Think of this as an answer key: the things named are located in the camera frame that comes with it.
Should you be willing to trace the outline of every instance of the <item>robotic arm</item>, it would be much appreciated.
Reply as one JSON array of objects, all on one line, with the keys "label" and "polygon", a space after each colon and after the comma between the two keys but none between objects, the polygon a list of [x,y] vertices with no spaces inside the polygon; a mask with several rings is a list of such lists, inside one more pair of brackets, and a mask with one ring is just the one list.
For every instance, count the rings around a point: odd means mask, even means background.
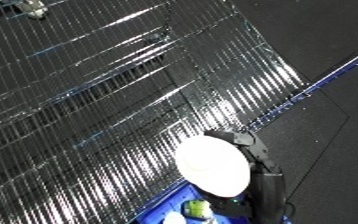
[{"label": "robotic arm", "polygon": [[282,223],[286,205],[284,175],[269,159],[263,142],[253,133],[207,131],[204,134],[237,146],[251,166],[251,182],[244,198],[220,198],[199,189],[211,203],[211,209],[225,216],[247,216],[253,224]]}]

